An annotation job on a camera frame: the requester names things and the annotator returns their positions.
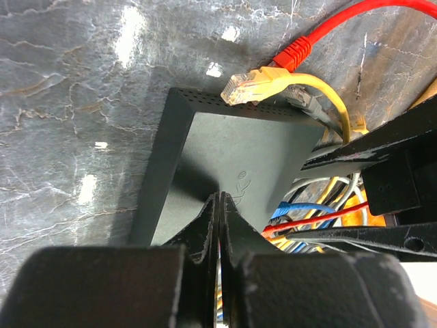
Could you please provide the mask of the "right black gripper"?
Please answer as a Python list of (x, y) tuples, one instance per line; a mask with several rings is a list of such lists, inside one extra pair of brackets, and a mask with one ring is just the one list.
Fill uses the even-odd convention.
[[(436, 97), (302, 168), (362, 169), (372, 215), (435, 216)], [(435, 223), (304, 230), (288, 234), (286, 239), (323, 244), (341, 251), (386, 253), (402, 262), (436, 261)]]

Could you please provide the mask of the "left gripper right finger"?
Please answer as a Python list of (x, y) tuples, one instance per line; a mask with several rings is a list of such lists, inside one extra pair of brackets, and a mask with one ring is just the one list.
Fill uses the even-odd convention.
[(221, 195), (223, 318), (230, 327), (427, 327), (391, 255), (287, 254)]

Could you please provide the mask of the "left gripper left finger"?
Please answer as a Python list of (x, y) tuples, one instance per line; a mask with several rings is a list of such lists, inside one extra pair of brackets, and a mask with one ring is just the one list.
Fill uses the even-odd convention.
[(214, 327), (219, 197), (158, 247), (46, 247), (19, 270), (2, 327)]

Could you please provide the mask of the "black network switch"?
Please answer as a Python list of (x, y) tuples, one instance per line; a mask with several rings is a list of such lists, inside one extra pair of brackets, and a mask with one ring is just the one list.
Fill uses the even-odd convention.
[(230, 107), (216, 94), (171, 88), (128, 243), (167, 242), (218, 191), (262, 231), (323, 134), (285, 103)]

